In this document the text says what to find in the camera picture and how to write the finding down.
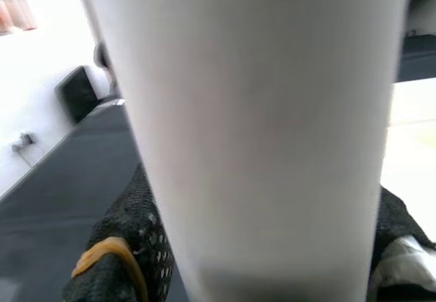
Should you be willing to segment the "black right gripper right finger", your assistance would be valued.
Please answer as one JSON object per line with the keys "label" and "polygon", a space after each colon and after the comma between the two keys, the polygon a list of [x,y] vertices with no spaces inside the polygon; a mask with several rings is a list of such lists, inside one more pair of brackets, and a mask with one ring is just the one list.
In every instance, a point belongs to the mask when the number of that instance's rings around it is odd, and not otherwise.
{"label": "black right gripper right finger", "polygon": [[381,188],[369,274],[373,301],[434,301],[435,242],[403,200]]}

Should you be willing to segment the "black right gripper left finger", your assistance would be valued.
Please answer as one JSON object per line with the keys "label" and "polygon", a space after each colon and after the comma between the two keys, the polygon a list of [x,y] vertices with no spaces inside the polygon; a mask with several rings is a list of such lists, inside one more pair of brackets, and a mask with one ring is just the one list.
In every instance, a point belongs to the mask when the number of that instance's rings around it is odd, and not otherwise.
{"label": "black right gripper left finger", "polygon": [[64,301],[165,301],[174,257],[142,165],[93,227]]}

